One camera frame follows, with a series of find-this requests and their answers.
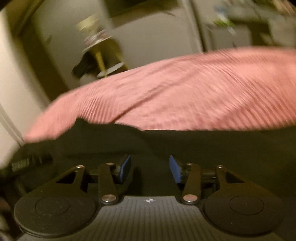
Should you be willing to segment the black pants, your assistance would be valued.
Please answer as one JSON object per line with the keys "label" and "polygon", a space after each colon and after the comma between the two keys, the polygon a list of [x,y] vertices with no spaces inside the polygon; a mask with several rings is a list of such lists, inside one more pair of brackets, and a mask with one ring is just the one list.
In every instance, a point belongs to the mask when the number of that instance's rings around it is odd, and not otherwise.
{"label": "black pants", "polygon": [[[119,201],[99,201],[98,166],[131,156]],[[181,202],[169,157],[201,169]],[[295,240],[295,127],[139,131],[77,120],[26,144],[1,170],[2,240]]]}

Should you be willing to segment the pink ribbed bed blanket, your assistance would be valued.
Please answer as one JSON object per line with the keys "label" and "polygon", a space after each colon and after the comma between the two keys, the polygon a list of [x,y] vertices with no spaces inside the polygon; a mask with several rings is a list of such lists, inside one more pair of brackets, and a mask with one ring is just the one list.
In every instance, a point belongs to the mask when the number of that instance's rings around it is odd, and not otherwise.
{"label": "pink ribbed bed blanket", "polygon": [[60,95],[24,135],[54,140],[78,118],[140,130],[268,130],[295,124],[295,49],[245,47],[171,58]]}

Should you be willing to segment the dark wooden door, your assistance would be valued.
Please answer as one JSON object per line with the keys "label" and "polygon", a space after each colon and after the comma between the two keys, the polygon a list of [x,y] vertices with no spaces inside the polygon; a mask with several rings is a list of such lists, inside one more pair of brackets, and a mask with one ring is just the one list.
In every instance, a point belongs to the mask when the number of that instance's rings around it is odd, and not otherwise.
{"label": "dark wooden door", "polygon": [[38,83],[49,101],[69,90],[53,65],[31,20],[22,27],[19,37]]}

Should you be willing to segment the black clothes pile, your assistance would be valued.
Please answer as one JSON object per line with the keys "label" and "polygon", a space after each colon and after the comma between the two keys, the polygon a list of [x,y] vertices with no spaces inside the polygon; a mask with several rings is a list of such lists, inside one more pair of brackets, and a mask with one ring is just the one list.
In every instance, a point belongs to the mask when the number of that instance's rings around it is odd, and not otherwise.
{"label": "black clothes pile", "polygon": [[76,78],[82,78],[85,74],[97,76],[98,65],[95,57],[89,52],[85,52],[80,62],[72,69],[72,75]]}

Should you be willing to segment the white round side table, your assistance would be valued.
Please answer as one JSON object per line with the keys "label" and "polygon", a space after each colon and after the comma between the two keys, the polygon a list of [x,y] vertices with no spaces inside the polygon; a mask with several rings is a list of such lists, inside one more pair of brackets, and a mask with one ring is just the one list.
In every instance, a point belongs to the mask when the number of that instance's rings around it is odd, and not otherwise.
{"label": "white round side table", "polygon": [[119,44],[100,25],[96,15],[91,15],[79,22],[77,28],[85,36],[86,48],[83,50],[83,54],[89,51],[95,57],[98,65],[97,76],[92,76],[100,79],[129,69]]}

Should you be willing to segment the grey dresser with knobs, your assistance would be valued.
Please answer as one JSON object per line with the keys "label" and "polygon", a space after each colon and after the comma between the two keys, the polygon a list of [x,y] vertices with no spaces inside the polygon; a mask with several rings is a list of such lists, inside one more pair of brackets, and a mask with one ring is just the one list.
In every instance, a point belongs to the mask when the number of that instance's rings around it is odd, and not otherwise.
{"label": "grey dresser with knobs", "polygon": [[295,47],[295,6],[288,1],[221,1],[203,15],[206,51]]}

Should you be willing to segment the black wall television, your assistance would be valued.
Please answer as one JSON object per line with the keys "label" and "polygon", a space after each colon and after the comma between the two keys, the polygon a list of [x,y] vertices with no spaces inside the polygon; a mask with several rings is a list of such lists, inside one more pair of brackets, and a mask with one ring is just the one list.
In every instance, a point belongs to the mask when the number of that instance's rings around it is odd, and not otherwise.
{"label": "black wall television", "polygon": [[111,18],[132,10],[164,11],[179,6],[178,1],[102,1]]}

